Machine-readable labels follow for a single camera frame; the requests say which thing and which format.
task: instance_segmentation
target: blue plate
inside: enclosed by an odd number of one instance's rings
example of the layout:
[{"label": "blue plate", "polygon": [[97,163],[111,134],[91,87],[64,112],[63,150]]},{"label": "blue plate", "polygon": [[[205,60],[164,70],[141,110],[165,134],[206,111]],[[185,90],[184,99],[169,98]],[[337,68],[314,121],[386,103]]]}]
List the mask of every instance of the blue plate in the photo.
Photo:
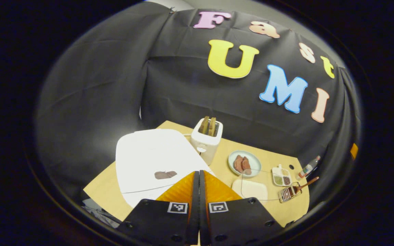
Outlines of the blue plate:
[{"label": "blue plate", "polygon": [[241,173],[236,171],[233,167],[233,162],[235,161],[237,155],[240,155],[242,157],[245,156],[247,157],[247,159],[249,159],[250,169],[252,169],[252,173],[250,175],[244,174],[244,177],[253,177],[258,175],[262,168],[261,162],[252,153],[244,150],[235,150],[234,152],[230,153],[227,162],[232,172],[236,173],[237,175],[241,175]]}]

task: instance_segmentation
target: small dish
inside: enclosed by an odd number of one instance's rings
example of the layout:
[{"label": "small dish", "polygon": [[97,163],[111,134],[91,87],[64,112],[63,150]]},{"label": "small dish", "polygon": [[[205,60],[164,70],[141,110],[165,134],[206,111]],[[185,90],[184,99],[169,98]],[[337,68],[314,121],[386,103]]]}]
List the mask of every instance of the small dish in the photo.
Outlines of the small dish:
[{"label": "small dish", "polygon": [[277,186],[290,186],[291,185],[291,175],[290,172],[282,168],[279,164],[278,167],[272,168],[273,173],[273,183]]},{"label": "small dish", "polygon": [[237,155],[240,155],[241,157],[245,156],[247,157],[247,159],[249,159],[251,174],[250,175],[243,174],[244,177],[249,178],[258,175],[258,173],[261,171],[262,168],[261,162],[255,155],[244,150],[235,150],[234,152],[230,153],[227,162],[232,172],[236,173],[236,175],[241,175],[241,173],[236,171],[235,168],[233,167],[233,162],[235,161]]}]

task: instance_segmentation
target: foam letter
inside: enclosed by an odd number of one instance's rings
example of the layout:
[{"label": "foam letter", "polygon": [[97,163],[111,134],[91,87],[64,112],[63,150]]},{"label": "foam letter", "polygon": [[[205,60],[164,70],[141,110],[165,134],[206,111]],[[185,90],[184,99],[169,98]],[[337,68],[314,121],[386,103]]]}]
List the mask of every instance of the foam letter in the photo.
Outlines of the foam letter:
[{"label": "foam letter", "polygon": [[329,94],[321,88],[316,88],[317,94],[319,94],[317,98],[317,105],[316,105],[316,110],[311,114],[311,117],[320,123],[323,123],[325,121],[325,108],[326,108],[326,101],[329,98]]},{"label": "foam letter", "polygon": [[316,62],[316,58],[314,58],[314,52],[313,50],[306,46],[304,43],[299,43],[300,46],[300,54],[308,61],[311,63]]},{"label": "foam letter", "polygon": [[223,12],[200,12],[199,14],[201,15],[200,20],[197,24],[194,25],[194,28],[213,29],[215,28],[215,25],[213,25],[212,22],[221,24],[224,18],[229,19],[230,17],[232,17],[231,14]]},{"label": "foam letter", "polygon": [[270,77],[264,93],[261,93],[259,98],[263,101],[273,103],[275,101],[273,94],[276,91],[278,105],[282,105],[290,97],[290,100],[285,104],[285,108],[293,113],[299,113],[300,101],[302,100],[305,88],[308,87],[308,83],[304,79],[296,77],[288,85],[285,72],[282,68],[275,65],[267,65],[267,69],[270,71]]},{"label": "foam letter", "polygon": [[211,45],[211,51],[209,51],[208,66],[216,74],[228,77],[228,78],[243,78],[250,73],[253,64],[253,58],[256,54],[259,54],[259,50],[247,46],[240,45],[239,49],[242,50],[241,63],[239,67],[232,68],[226,65],[226,56],[230,48],[233,47],[233,43],[212,39],[209,41]]},{"label": "foam letter", "polygon": [[335,78],[335,75],[332,73],[331,69],[333,69],[333,65],[329,62],[329,59],[326,57],[321,56],[323,60],[323,66],[325,67],[325,72],[331,77]]},{"label": "foam letter", "polygon": [[352,145],[352,148],[351,148],[351,156],[352,156],[352,159],[356,159],[357,158],[357,153],[358,153],[358,146],[354,143],[353,145]]},{"label": "foam letter", "polygon": [[276,32],[276,28],[264,22],[251,22],[249,29],[255,33],[266,34],[272,38],[278,38],[280,35]]}]

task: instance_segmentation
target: table surface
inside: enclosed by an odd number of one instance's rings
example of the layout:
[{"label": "table surface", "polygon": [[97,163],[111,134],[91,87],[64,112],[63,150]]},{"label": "table surface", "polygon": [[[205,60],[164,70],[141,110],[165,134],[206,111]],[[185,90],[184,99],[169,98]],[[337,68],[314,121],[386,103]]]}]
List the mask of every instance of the table surface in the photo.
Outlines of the table surface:
[{"label": "table surface", "polygon": [[[175,129],[182,134],[190,134],[193,130],[170,121],[164,122],[158,129]],[[282,168],[290,172],[293,182],[296,181],[294,178],[295,175],[302,170],[299,161],[295,157],[273,153],[222,138],[210,168],[217,178],[229,187],[231,187],[235,180],[240,178],[237,174],[232,172],[227,162],[229,154],[235,150],[244,150],[254,154],[260,160],[262,170],[266,172],[271,172],[273,167],[277,167],[280,164]],[[285,187],[276,186],[271,181],[272,180],[269,179],[269,182],[267,182],[267,189],[269,190],[268,199],[277,199],[278,191]],[[300,185],[306,184],[306,179],[300,180],[299,183]],[[116,177],[115,162],[102,171],[83,190],[99,206],[121,221],[123,221],[133,209],[122,197]],[[306,186],[302,189],[301,195],[284,203],[280,203],[279,201],[267,201],[264,207],[282,227],[285,227],[287,223],[298,220],[305,215],[308,212],[309,203],[310,192],[308,186]]]}]

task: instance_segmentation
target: meat slice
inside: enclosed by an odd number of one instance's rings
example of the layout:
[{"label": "meat slice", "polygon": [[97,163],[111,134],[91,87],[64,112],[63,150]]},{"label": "meat slice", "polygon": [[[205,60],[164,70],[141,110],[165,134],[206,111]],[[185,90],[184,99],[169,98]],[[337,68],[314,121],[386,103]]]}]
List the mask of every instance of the meat slice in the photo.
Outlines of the meat slice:
[{"label": "meat slice", "polygon": [[242,162],[242,157],[240,155],[237,155],[235,161],[233,162],[233,168],[235,168],[235,170],[240,173],[242,173],[241,162]]},{"label": "meat slice", "polygon": [[245,157],[245,156],[242,159],[241,168],[243,169],[244,174],[246,174],[246,175],[252,174],[252,170],[250,170],[249,159],[247,159],[247,157]]}]

